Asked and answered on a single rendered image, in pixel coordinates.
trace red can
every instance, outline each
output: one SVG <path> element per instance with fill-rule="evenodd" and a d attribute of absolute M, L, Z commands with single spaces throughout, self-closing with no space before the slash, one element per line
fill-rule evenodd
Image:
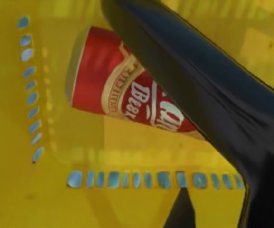
<path fill-rule="evenodd" d="M 66 95 L 79 110 L 202 137 L 120 38 L 103 28 L 90 26 L 76 39 Z"/>

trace beer can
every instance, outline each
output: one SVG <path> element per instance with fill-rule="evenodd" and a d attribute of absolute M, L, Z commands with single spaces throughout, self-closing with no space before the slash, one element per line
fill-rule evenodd
<path fill-rule="evenodd" d="M 120 38 L 103 28 L 78 35 L 65 94 L 79 110 L 202 138 Z"/>

